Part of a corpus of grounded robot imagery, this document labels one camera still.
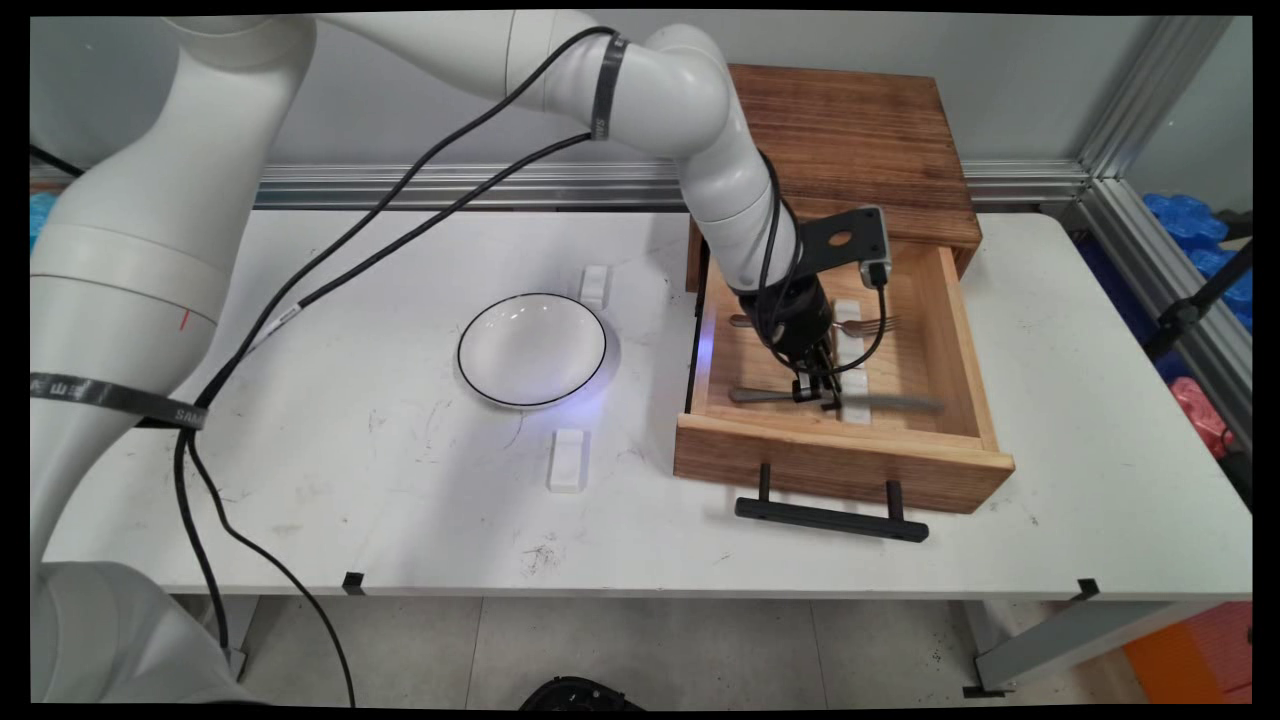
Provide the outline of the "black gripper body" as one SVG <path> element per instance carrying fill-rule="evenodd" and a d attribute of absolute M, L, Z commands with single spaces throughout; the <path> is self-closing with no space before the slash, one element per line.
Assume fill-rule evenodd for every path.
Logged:
<path fill-rule="evenodd" d="M 833 313 L 820 281 L 805 275 L 762 292 L 740 293 L 739 305 L 774 360 L 792 372 L 833 369 L 829 332 Z"/>

